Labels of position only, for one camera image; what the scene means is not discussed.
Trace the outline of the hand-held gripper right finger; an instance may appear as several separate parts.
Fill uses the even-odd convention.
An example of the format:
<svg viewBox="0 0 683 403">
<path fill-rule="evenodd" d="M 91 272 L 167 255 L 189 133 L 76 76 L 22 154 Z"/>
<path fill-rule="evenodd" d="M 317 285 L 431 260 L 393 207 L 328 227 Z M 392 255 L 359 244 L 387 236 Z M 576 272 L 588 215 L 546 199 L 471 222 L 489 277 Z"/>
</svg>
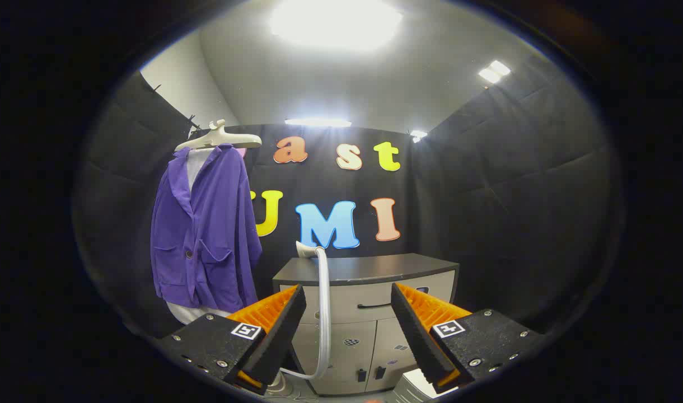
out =
<svg viewBox="0 0 683 403">
<path fill-rule="evenodd" d="M 435 392 L 487 382 L 530 357 L 544 339 L 493 309 L 471 313 L 402 283 L 392 284 L 391 304 Z"/>
</svg>

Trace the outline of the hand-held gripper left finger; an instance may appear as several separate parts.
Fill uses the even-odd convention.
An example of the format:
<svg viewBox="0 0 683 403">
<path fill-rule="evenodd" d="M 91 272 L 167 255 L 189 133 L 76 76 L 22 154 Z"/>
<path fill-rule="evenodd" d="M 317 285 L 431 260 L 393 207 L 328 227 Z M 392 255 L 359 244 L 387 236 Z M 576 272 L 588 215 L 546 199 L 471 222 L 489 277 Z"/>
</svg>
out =
<svg viewBox="0 0 683 403">
<path fill-rule="evenodd" d="M 227 317 L 206 314 L 160 339 L 160 352 L 209 383 L 265 395 L 280 372 L 306 296 L 292 286 Z"/>
</svg>

